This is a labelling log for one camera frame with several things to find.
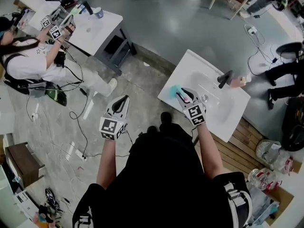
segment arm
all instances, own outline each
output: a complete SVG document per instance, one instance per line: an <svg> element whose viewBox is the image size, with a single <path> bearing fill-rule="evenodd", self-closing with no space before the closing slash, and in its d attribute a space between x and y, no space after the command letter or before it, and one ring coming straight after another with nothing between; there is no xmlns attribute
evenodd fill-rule
<svg viewBox="0 0 304 228"><path fill-rule="evenodd" d="M96 183L106 189L116 178L115 142L105 140Z"/></svg>
<svg viewBox="0 0 304 228"><path fill-rule="evenodd" d="M51 29L51 26L44 28L41 31L41 33L37 36L37 39L40 40L41 42L45 42L47 40L47 34L50 29Z"/></svg>
<svg viewBox="0 0 304 228"><path fill-rule="evenodd" d="M70 29L72 31L75 30L75 27L73 25L69 25ZM58 54L58 51L60 50L61 43L64 42L65 37L70 35L70 32L66 29L64 29L64 36L60 37L58 40L55 41L52 49L49 51L48 55L46 56L47 59L47 69L54 63L54 60Z"/></svg>
<svg viewBox="0 0 304 228"><path fill-rule="evenodd" d="M206 123L199 125L197 130L204 172L207 177L213 179L224 173L223 162Z"/></svg>

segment white t-shirt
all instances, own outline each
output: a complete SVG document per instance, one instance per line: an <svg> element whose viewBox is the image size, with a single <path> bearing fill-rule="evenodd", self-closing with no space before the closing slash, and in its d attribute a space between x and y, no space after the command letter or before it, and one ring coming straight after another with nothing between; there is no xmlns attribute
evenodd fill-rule
<svg viewBox="0 0 304 228"><path fill-rule="evenodd" d="M16 46L25 46L35 43L33 39L19 42L16 41ZM46 81L60 81L66 71L62 67L57 67L52 64L47 69L46 55L49 53L53 45L39 44L37 47L19 52L24 55L15 57L9 61L7 71L10 76L15 79L41 79Z"/></svg>

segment soap bottle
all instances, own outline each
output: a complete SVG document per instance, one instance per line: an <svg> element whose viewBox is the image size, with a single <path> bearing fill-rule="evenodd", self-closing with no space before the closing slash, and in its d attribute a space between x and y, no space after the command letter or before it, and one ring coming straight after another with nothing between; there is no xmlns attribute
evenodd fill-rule
<svg viewBox="0 0 304 228"><path fill-rule="evenodd" d="M250 81L251 81L250 74L248 74L247 76L243 76L243 77L236 77L231 80L230 87L231 88L243 87Z"/></svg>

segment hand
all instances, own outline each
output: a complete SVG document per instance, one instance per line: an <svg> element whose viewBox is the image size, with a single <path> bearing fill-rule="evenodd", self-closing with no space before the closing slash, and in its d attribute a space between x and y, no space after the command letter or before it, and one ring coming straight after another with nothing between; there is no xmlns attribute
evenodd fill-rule
<svg viewBox="0 0 304 228"><path fill-rule="evenodd" d="M68 29L64 28L63 35L60 38L58 38L58 40L60 42L64 42L65 38L68 37L68 36L70 36L72 34L72 32L74 32L74 30L75 30L75 26L74 25L70 24L68 27L69 27L69 29L71 31L69 31Z"/></svg>

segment black shoe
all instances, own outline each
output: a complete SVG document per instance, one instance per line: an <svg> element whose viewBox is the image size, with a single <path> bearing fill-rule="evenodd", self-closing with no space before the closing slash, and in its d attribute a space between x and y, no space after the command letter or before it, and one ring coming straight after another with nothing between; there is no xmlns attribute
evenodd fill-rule
<svg viewBox="0 0 304 228"><path fill-rule="evenodd" d="M272 110L275 105L275 100L273 99L271 95L271 89L268 89L268 108Z"/></svg>
<svg viewBox="0 0 304 228"><path fill-rule="evenodd" d="M266 75L266 78L268 79L269 83L272 86L276 86L276 81L274 79L271 79L271 77L269 76L269 72L268 71L265 72L265 75Z"/></svg>
<svg viewBox="0 0 304 228"><path fill-rule="evenodd" d="M157 133L157 128L155 126L150 126L147 129L147 133Z"/></svg>
<svg viewBox="0 0 304 228"><path fill-rule="evenodd" d="M169 112L163 112L161 114L161 123L162 124L170 124L172 123L172 116Z"/></svg>

